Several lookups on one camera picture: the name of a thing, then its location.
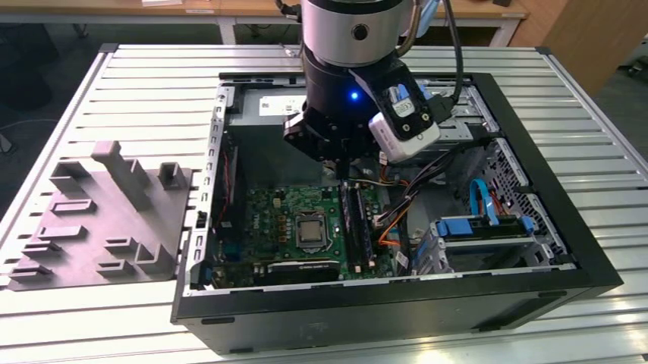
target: green circuit board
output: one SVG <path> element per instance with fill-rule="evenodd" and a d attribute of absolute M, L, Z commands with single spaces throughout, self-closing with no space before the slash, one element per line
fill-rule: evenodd
<path fill-rule="evenodd" d="M 362 190 L 368 218 L 381 212 L 376 189 Z M 250 265 L 306 260 L 334 260 L 341 263 L 341 279 L 368 279 L 392 276 L 389 252 L 377 252 L 376 269 L 362 273 L 349 271 L 342 230 L 338 187 L 279 187 L 251 189 L 246 196 L 245 236 L 241 261 L 227 265 L 234 287 L 250 287 Z M 326 246 L 303 249 L 298 244 L 298 224 L 305 216 L 323 219 Z"/>

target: floor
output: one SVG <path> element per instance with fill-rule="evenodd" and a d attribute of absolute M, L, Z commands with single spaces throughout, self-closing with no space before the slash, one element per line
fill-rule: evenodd
<path fill-rule="evenodd" d="M 10 207 L 23 179 L 40 154 L 50 133 L 62 116 L 86 71 L 103 43 L 219 43 L 218 30 L 213 25 L 90 25 L 90 36 L 76 37 L 74 28 L 66 24 L 47 25 L 60 57 L 40 68 L 52 87 L 52 101 L 35 111 L 14 111 L 0 104 L 0 130 L 16 121 L 34 120 L 3 130 L 3 135 L 18 146 L 11 155 L 0 155 L 0 217 Z M 254 34 L 246 26 L 237 26 L 241 44 L 297 43 L 298 27 L 275 25 L 258 29 Z M 617 71 L 596 97 L 604 113 L 628 137 L 644 158 L 648 158 L 648 81 L 631 79 Z"/>

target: white sticker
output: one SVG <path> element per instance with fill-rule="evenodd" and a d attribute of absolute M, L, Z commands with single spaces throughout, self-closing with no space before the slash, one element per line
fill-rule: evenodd
<path fill-rule="evenodd" d="M 386 154 L 382 150 L 378 152 L 378 162 L 380 162 L 381 165 L 386 165 L 386 163 L 388 163 Z"/>
<path fill-rule="evenodd" d="M 213 10 L 207 10 L 207 9 L 190 9 L 190 10 L 186 10 L 186 13 L 187 14 L 214 14 L 214 11 Z"/>
<path fill-rule="evenodd" d="M 404 268 L 408 268 L 409 259 L 405 256 L 405 254 L 402 254 L 401 252 L 397 252 L 397 254 L 396 254 L 396 261 L 404 266 Z"/>
<path fill-rule="evenodd" d="M 259 100 L 259 116 L 293 115 L 302 111 L 305 95 L 263 96 Z"/>
<path fill-rule="evenodd" d="M 396 114 L 402 118 L 414 112 L 414 104 L 409 97 L 398 101 L 392 107 L 394 108 Z"/>

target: black computer chassis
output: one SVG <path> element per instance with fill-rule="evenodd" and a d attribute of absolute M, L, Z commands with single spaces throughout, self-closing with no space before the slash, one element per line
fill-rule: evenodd
<path fill-rule="evenodd" d="M 452 79 L 452 74 L 417 74 Z M 490 74 L 468 74 L 567 242 L 577 269 L 457 279 L 394 278 L 389 284 L 245 291 L 185 297 L 186 251 L 171 322 L 217 353 L 321 347 L 519 327 L 572 300 L 623 284 L 555 173 Z M 263 344 L 254 337 L 265 337 Z"/>

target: ram slot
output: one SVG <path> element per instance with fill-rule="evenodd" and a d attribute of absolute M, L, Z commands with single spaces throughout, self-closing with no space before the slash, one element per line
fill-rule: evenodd
<path fill-rule="evenodd" d="M 349 270 L 361 273 L 362 268 L 373 268 L 376 262 L 365 200 L 358 184 L 352 187 L 349 182 L 344 182 L 341 185 L 341 211 Z"/>

